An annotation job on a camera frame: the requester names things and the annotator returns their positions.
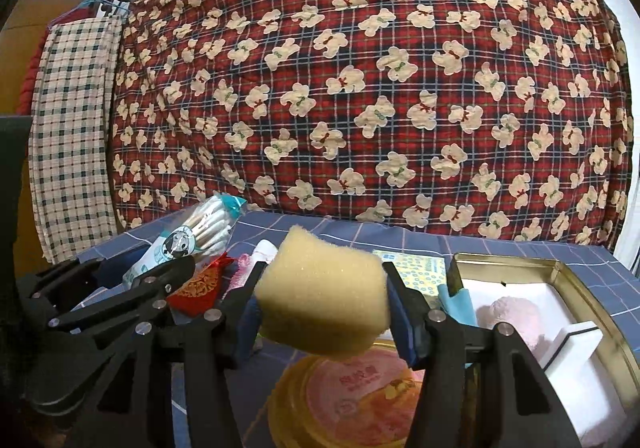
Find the cream green checked cloth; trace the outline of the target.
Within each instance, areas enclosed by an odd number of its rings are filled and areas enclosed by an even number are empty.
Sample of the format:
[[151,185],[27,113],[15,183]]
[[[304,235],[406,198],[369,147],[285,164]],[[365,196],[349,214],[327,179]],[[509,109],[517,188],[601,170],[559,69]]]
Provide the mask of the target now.
[[107,142],[122,19],[55,26],[32,92],[29,189],[43,257],[50,264],[117,232]]

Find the yellow patterned tissue pack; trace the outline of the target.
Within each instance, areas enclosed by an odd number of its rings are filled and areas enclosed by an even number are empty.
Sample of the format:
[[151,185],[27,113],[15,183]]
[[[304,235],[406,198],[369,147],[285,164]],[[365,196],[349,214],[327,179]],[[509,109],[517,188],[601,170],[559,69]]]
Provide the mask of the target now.
[[440,257],[373,250],[383,263],[393,263],[402,282],[424,296],[434,298],[437,288],[447,281],[446,263]]

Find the gold metal tin box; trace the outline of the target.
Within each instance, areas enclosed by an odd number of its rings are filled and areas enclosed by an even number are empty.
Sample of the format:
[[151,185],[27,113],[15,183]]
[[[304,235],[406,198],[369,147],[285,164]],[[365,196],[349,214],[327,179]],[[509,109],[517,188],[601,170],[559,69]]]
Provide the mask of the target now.
[[593,321],[603,338],[577,373],[551,383],[584,447],[600,447],[620,430],[639,402],[639,363],[623,332],[568,266],[540,260],[457,253],[448,270],[452,293],[465,288],[476,310],[503,296],[536,304],[546,329],[546,349],[570,324]]

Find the cotton swab bag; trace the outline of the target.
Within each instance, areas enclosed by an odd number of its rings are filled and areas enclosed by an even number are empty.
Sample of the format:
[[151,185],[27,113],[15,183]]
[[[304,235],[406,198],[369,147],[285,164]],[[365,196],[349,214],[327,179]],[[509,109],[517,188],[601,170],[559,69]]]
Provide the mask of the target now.
[[200,262],[219,256],[246,210],[247,200],[232,194],[213,194],[193,205],[160,233],[122,276],[122,284],[131,289],[150,270],[179,258],[192,256]]

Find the pink white knitted sock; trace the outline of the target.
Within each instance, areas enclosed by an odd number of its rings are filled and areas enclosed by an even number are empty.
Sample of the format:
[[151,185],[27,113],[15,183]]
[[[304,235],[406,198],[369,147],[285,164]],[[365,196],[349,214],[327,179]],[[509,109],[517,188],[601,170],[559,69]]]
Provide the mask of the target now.
[[230,279],[228,289],[224,292],[224,298],[230,291],[244,286],[257,263],[263,262],[270,264],[276,257],[277,252],[278,248],[273,243],[268,240],[262,240],[254,247],[253,252],[250,254],[242,254],[236,261],[238,269]]

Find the white foam block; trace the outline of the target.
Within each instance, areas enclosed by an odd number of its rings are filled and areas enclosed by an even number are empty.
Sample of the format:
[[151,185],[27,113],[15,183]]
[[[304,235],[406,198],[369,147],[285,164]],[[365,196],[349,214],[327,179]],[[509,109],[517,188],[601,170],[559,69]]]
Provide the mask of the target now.
[[560,330],[539,364],[549,380],[577,373],[591,358],[603,338],[593,321],[570,324]]

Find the round orange tin lid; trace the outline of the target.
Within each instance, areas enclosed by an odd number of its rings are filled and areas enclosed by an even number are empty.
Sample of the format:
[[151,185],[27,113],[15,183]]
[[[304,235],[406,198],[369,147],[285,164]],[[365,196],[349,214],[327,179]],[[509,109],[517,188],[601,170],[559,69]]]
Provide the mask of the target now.
[[278,447],[402,447],[424,372],[388,341],[349,360],[307,356],[283,373],[268,400]]

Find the teal cloth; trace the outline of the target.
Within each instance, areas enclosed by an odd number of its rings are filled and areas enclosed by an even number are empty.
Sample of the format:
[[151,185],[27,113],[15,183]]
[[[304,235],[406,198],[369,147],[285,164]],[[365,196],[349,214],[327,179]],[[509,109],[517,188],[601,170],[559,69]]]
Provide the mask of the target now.
[[454,318],[458,324],[470,327],[478,326],[476,312],[468,289],[462,288],[451,295],[448,286],[440,284],[437,291],[440,306],[446,315]]

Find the red gold drawstring pouch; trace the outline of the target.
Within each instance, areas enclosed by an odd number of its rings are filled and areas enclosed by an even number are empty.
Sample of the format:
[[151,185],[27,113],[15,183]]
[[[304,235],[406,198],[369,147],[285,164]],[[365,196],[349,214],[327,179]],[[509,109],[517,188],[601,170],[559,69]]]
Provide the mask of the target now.
[[211,260],[176,292],[168,295],[168,306],[190,318],[204,314],[217,301],[222,288],[222,275],[233,262],[234,258],[227,253]]

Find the pink fluffy plush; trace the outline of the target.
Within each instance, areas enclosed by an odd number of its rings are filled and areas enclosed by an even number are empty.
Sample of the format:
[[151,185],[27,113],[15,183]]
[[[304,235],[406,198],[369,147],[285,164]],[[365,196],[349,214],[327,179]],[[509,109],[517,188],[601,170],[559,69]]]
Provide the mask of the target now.
[[518,331],[536,359],[546,349],[546,329],[542,321],[541,311],[533,302],[525,298],[503,296],[489,305],[480,306],[476,310],[478,325],[492,329],[499,322],[506,322]]

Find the yellow sponge block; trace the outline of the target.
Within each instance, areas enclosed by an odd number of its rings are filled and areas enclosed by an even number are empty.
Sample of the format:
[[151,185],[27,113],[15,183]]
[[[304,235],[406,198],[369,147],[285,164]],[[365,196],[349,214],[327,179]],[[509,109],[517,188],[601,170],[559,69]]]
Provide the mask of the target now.
[[376,255],[326,242],[294,226],[255,286],[273,342],[346,359],[390,328],[387,276]]

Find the red plaid bear blanket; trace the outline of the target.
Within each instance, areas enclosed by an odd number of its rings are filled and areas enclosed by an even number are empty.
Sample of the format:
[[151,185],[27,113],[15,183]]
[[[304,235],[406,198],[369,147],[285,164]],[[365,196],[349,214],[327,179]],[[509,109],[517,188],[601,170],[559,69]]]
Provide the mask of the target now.
[[112,126],[126,228],[226,192],[612,248],[631,148],[604,0],[135,0],[126,20]]

